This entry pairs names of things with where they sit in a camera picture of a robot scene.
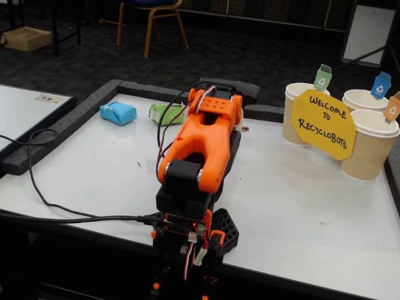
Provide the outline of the orange gripper white tape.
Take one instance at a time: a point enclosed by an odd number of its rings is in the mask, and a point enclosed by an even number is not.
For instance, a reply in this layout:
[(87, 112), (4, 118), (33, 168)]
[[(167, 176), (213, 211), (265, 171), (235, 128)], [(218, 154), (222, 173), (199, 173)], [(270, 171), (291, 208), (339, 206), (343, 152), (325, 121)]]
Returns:
[(232, 101), (236, 105), (236, 120), (234, 130), (241, 130), (243, 128), (243, 97), (240, 95), (234, 95)]

